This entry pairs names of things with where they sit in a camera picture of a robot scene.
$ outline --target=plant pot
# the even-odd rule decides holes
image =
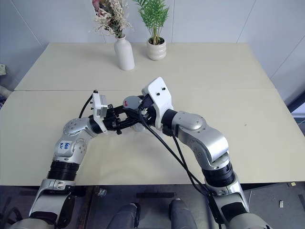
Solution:
[[[162,44],[150,44],[149,40],[146,43],[147,55],[154,61],[162,60],[166,56],[166,40],[161,38],[164,42]]]
[[[119,61],[119,68],[125,71],[134,69],[134,59],[132,53],[132,45],[125,39],[125,34],[122,38],[117,38],[114,43],[114,51]]]

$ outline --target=dried flower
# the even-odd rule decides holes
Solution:
[[[96,12],[95,21],[100,24],[96,31],[104,29],[121,38],[123,29],[132,28],[125,17],[128,5],[124,0],[92,0],[92,5]]]

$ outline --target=robotic arm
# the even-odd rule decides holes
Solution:
[[[76,172],[89,141],[100,133],[137,125],[145,120],[165,134],[171,131],[194,152],[202,168],[207,195],[214,219],[229,229],[271,229],[257,215],[249,213],[247,201],[230,163],[228,142],[216,129],[197,114],[174,111],[171,95],[161,77],[143,88],[140,96],[129,96],[114,108],[97,91],[92,94],[93,115],[70,120],[55,146],[51,169],[41,183],[30,210],[11,229],[51,229],[66,227],[72,216]],[[127,118],[120,120],[119,114]]]

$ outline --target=wire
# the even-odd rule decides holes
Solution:
[[[3,215],[0,213],[0,221],[2,220]],[[14,223],[16,223],[14,220],[8,219],[7,223],[13,225]]]
[[[182,162],[183,162],[183,164],[184,164],[184,166],[185,166],[185,168],[186,168],[187,175],[189,176],[189,179],[191,180],[192,185],[194,186],[194,188],[195,188],[198,192],[200,192],[200,193],[203,194],[203,195],[206,195],[206,194],[203,193],[203,192],[196,186],[196,184],[194,183],[193,178],[192,178],[192,176],[191,176],[191,174],[190,174],[190,170],[189,170],[188,167],[187,167],[186,161],[185,161],[184,156],[183,156],[183,154],[182,154],[182,151],[181,151],[181,149],[180,149],[179,143],[178,143],[178,141],[177,141],[177,139],[176,139],[176,137],[175,137],[174,135],[173,135],[173,140],[174,140],[174,142],[175,142],[175,144],[176,144],[176,146],[177,146],[179,155],[180,155],[180,157],[181,157],[181,159],[182,159]],[[206,192],[209,192],[209,190],[208,190],[203,184],[200,184],[200,186],[201,186],[202,188],[204,188]]]
[[[198,183],[200,184],[201,187],[203,187],[206,192],[209,192],[207,187],[205,187],[189,170],[188,168],[184,165],[184,163],[179,159],[179,157],[177,157],[177,155],[172,151],[172,149],[163,141],[163,139],[156,133],[154,132],[153,129],[151,129],[148,124],[146,123],[146,121],[144,120],[143,116],[142,116],[142,107],[139,107],[138,110],[138,115],[139,115],[139,119],[141,121],[141,123],[146,127],[146,129],[149,130],[149,132],[151,132],[164,146],[165,148],[173,155],[173,157],[179,162],[179,164],[186,170],[186,172]]]
[[[91,99],[92,99],[92,94],[91,94],[91,96],[89,97],[89,99],[86,101],[85,105],[82,107],[81,113],[80,113],[80,115],[78,116],[78,118],[81,118],[82,113],[84,112],[86,106],[88,105],[88,103],[90,102]]]
[[[8,210],[8,211],[3,215],[2,219],[1,219],[0,229],[4,229],[4,228],[5,228],[5,224],[8,222],[8,220],[9,220],[10,215],[11,215],[12,212],[15,213],[15,215],[16,215],[16,220],[17,220],[17,221],[22,220],[22,216],[21,216],[21,213],[20,213],[20,211],[18,210],[18,208],[13,207],[13,208],[11,208],[10,210]]]

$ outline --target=potted plant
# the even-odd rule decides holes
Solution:
[[[119,60],[119,68],[126,71],[133,69],[132,46],[123,33],[123,29],[132,28],[125,17],[127,3],[124,3],[124,0],[92,0],[92,4],[96,12],[95,21],[99,23],[96,31],[107,30],[117,39],[114,50]]]
[[[169,7],[166,7],[165,0],[134,1],[151,36],[146,43],[148,57],[154,61],[161,60],[166,56],[166,40],[160,34],[168,18]]]

